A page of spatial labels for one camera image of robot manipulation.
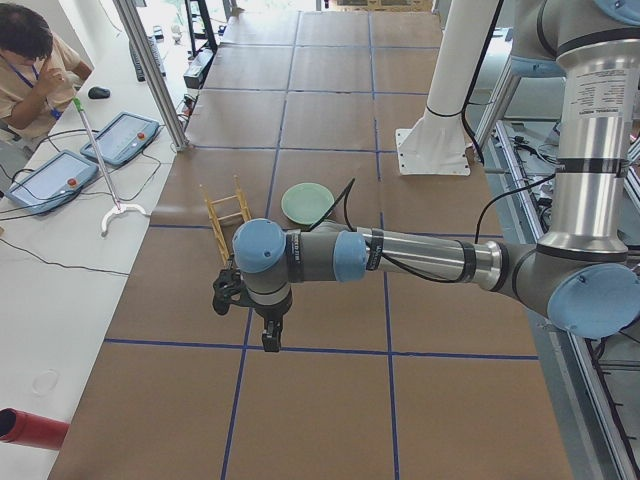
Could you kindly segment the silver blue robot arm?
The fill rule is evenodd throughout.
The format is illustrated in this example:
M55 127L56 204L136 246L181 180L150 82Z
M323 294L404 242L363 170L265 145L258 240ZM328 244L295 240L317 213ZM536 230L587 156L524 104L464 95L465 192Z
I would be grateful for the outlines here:
M325 219L306 230L268 219L241 225L214 282L213 307L255 310L263 347L281 347L291 287L398 271L509 296L574 335L598 339L639 313L639 279L618 235L639 82L635 1L520 1L511 57L519 73L566 79L551 226L533 245L355 228Z

